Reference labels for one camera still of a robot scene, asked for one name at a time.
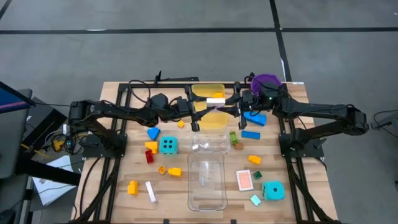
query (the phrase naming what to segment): computer monitor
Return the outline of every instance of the computer monitor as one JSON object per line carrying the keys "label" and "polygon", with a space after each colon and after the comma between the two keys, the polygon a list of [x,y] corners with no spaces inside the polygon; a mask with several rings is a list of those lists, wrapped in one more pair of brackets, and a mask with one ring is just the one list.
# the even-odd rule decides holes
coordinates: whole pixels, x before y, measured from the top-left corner
{"label": "computer monitor", "polygon": [[0,114],[27,109],[35,105],[36,103],[28,97],[0,82]]}

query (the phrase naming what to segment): green block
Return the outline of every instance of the green block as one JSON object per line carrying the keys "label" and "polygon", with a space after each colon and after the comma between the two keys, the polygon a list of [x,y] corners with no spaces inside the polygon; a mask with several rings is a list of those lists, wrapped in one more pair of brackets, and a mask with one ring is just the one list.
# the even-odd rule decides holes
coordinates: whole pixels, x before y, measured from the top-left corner
{"label": "green block", "polygon": [[236,137],[236,133],[234,131],[231,131],[229,133],[229,139],[231,140],[232,145],[239,143],[238,138]]}
{"label": "green block", "polygon": [[253,176],[254,176],[254,178],[255,178],[256,180],[258,180],[258,179],[260,179],[260,178],[262,177],[260,171],[257,171],[257,172],[255,172],[255,173],[253,173]]}

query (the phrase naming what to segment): yellow container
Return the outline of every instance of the yellow container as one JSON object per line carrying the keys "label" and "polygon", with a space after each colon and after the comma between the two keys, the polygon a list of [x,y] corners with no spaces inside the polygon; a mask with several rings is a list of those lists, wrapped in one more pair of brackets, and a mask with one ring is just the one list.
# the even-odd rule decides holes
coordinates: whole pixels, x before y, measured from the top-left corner
{"label": "yellow container", "polygon": [[[213,97],[213,98],[225,98],[225,87],[222,84],[199,84],[192,85],[192,92],[198,96]],[[207,108],[206,102],[194,102],[193,103],[196,111],[201,111]],[[227,114],[214,110],[202,117],[201,121],[198,121],[200,129],[218,129],[226,126]]]}

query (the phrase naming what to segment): blue toy brick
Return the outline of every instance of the blue toy brick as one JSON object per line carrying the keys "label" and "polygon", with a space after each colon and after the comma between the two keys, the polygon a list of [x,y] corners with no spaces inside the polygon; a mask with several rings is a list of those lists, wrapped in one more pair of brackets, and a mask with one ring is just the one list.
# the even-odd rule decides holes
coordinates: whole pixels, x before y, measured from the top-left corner
{"label": "blue toy brick", "polygon": [[242,131],[242,138],[260,139],[260,133],[252,131]]}
{"label": "blue toy brick", "polygon": [[163,136],[160,139],[159,151],[165,155],[176,155],[178,153],[178,141],[173,136]]}
{"label": "blue toy brick", "polygon": [[285,198],[285,189],[281,181],[266,181],[261,186],[265,200],[282,200]]}
{"label": "blue toy brick", "polygon": [[250,200],[251,202],[253,202],[255,206],[259,206],[261,204],[261,200],[257,195],[253,195],[253,197],[251,197]]}
{"label": "blue toy brick", "polygon": [[159,136],[160,129],[159,129],[159,128],[156,128],[156,127],[150,128],[150,129],[148,129],[147,133],[148,133],[149,137],[150,137],[153,141],[156,141],[157,137]]}
{"label": "blue toy brick", "polygon": [[258,124],[261,126],[266,125],[267,123],[267,116],[265,114],[257,114],[255,116],[250,115],[250,111],[244,112],[243,116],[244,118],[246,118],[246,120],[254,123],[254,124]]}

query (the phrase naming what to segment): gray floor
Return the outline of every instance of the gray floor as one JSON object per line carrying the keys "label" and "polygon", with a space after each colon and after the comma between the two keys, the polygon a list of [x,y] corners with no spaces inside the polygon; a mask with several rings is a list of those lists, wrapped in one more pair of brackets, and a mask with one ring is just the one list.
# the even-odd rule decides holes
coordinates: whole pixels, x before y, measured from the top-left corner
{"label": "gray floor", "polygon": [[[282,27],[398,27],[395,0],[276,2]],[[0,30],[272,26],[269,2],[260,0],[13,0],[0,21]],[[310,101],[352,103],[368,120],[397,109],[398,32],[283,37],[293,81],[305,82]],[[284,78],[274,33],[0,35],[1,80],[48,103],[98,99],[104,81],[148,79],[159,70],[200,80],[242,80],[250,72]],[[384,131],[328,138],[340,220],[396,223],[397,142]],[[66,222],[74,194],[42,210],[40,223]]]}

